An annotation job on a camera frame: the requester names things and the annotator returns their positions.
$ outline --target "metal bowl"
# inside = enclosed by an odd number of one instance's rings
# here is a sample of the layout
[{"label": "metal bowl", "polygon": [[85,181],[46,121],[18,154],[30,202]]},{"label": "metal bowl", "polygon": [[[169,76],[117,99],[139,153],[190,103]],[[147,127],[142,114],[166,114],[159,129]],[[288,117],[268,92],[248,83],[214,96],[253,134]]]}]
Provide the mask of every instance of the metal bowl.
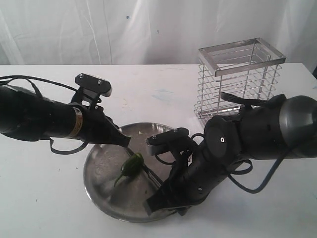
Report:
[{"label": "metal bowl", "polygon": [[[145,140],[172,128],[157,123],[135,123],[121,127],[124,134],[131,136],[129,148],[140,152],[144,163],[162,180],[166,180],[171,167],[159,163],[147,155]],[[161,155],[165,161],[172,162],[170,153]],[[174,211],[157,211],[148,216],[143,202],[151,197],[157,188],[141,171],[134,178],[123,177],[114,187],[115,179],[120,175],[122,164],[129,158],[123,147],[117,145],[95,145],[90,151],[84,166],[84,184],[92,202],[103,212],[128,222],[156,221],[174,213]]]}]

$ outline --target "metal wire rack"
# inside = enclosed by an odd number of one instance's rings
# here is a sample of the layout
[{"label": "metal wire rack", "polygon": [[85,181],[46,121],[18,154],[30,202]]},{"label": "metal wire rack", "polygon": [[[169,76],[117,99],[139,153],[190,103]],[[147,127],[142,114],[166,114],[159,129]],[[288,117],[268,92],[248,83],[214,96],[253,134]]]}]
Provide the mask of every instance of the metal wire rack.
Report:
[{"label": "metal wire rack", "polygon": [[198,101],[202,124],[214,115],[237,113],[240,105],[224,101],[221,92],[248,99],[269,99],[286,57],[261,38],[199,49]]}]

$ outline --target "white backdrop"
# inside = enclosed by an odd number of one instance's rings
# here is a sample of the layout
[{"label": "white backdrop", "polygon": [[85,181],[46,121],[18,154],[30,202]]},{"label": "white backdrop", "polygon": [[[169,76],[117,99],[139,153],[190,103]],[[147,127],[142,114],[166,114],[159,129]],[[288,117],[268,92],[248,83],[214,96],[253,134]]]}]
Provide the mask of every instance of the white backdrop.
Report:
[{"label": "white backdrop", "polygon": [[197,63],[262,37],[310,70],[317,0],[0,0],[0,64]]}]

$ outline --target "white table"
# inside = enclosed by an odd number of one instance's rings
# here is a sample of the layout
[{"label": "white table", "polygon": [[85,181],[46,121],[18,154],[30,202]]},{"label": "white table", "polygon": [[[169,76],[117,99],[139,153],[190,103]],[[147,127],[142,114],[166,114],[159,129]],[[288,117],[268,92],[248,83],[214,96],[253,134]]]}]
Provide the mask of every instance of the white table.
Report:
[{"label": "white table", "polygon": [[[158,122],[202,132],[193,113],[197,65],[0,66],[0,75],[25,74],[76,87],[84,72],[111,82],[103,100],[118,125]],[[286,63],[278,93],[317,99],[317,81],[301,63]],[[26,82],[18,85],[30,86]],[[43,95],[68,103],[72,92],[36,82]],[[71,149],[79,142],[57,140]],[[221,237],[270,238],[317,236],[317,159],[284,161],[263,192],[251,195],[226,179],[206,201],[184,216],[133,224],[101,212],[86,195],[83,166],[92,147],[69,156],[50,152],[47,141],[22,142],[0,135],[0,237]],[[257,186],[272,161],[255,161],[251,174],[239,177]]]}]

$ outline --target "stainless steel wire holder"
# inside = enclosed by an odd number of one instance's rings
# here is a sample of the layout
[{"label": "stainless steel wire holder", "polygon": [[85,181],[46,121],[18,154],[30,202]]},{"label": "stainless steel wire holder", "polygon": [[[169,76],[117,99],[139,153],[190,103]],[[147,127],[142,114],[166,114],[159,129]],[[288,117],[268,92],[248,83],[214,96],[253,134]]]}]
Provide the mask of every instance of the stainless steel wire holder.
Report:
[{"label": "stainless steel wire holder", "polygon": [[271,98],[285,59],[262,38],[199,49],[197,118],[205,125],[214,115],[239,111],[239,105],[220,98],[221,92],[248,99]]}]

